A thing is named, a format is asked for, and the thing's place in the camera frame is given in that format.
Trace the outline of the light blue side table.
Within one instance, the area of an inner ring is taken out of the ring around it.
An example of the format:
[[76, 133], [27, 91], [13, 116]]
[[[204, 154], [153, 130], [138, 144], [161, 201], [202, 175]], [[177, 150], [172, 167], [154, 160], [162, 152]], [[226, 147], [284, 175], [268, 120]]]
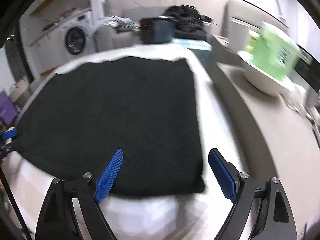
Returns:
[[212, 51], [212, 46], [208, 42], [203, 40], [173, 38], [171, 42], [174, 44], [180, 44], [185, 48], [191, 50], [203, 65], [205, 65]]

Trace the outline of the black clothes pile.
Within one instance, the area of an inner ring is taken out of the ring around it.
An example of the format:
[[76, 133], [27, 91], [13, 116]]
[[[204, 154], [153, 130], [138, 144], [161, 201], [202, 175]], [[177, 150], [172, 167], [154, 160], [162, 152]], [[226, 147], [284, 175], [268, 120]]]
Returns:
[[207, 32], [203, 23], [212, 23], [212, 18], [200, 15], [199, 11], [191, 5], [168, 7], [162, 16], [175, 19], [175, 38], [188, 40], [207, 40]]

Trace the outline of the dark rice cooker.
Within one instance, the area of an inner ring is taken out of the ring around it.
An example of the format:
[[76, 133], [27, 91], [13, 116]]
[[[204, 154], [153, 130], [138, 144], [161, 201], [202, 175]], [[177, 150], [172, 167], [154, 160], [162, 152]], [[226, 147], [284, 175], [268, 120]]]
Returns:
[[176, 20], [173, 17], [157, 16], [140, 20], [140, 40], [142, 44], [169, 43], [175, 36]]

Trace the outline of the grey sofa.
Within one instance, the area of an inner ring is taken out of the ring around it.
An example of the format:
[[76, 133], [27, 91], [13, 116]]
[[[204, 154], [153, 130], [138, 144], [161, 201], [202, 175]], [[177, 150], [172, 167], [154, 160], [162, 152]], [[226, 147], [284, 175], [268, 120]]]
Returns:
[[[166, 7], [147, 7], [124, 9], [120, 12], [120, 17], [129, 18], [135, 22], [140, 22], [142, 18], [160, 16]], [[131, 47], [140, 42], [137, 31], [117, 31], [109, 26], [100, 27], [94, 34], [95, 47], [97, 52], [108, 51]]]

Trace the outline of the white bowl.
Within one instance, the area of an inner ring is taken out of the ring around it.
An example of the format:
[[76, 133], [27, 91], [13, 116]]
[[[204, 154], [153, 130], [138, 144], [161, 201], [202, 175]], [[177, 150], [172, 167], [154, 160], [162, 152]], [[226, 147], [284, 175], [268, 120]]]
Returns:
[[256, 67], [249, 52], [241, 50], [237, 55], [242, 60], [245, 78], [261, 92], [269, 96], [278, 96], [280, 93], [289, 94], [294, 91], [295, 85], [287, 76], [283, 81], [279, 81]]

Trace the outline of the black knit sweater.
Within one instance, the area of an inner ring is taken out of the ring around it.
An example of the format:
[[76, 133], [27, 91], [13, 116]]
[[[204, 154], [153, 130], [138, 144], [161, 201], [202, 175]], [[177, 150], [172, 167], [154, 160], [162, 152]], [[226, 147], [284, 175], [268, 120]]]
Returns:
[[204, 191], [194, 75], [184, 59], [124, 57], [56, 74], [16, 129], [17, 152], [63, 180], [98, 178], [121, 149], [112, 194]]

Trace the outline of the green tissue pack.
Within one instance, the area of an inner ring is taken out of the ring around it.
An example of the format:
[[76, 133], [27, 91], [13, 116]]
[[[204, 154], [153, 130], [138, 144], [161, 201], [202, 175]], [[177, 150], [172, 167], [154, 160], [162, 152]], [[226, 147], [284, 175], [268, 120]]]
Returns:
[[283, 81], [294, 69], [301, 55], [291, 37], [267, 22], [262, 22], [258, 32], [249, 31], [246, 51], [256, 67], [278, 81]]

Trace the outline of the white washing machine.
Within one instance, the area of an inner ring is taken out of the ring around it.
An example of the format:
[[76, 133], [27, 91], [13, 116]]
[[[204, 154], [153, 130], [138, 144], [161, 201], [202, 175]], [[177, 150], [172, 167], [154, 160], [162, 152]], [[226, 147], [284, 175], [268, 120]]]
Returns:
[[72, 16], [60, 27], [65, 62], [96, 52], [94, 25], [90, 10]]

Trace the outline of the purple bag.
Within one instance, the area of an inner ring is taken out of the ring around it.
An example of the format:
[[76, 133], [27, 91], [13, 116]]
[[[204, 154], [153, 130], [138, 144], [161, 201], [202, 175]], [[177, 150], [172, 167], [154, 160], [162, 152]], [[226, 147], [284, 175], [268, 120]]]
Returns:
[[0, 103], [0, 116], [1, 122], [5, 126], [10, 126], [15, 118], [18, 116], [18, 112], [15, 105], [12, 103], [10, 98], [7, 96], [5, 90], [1, 91], [1, 103]]

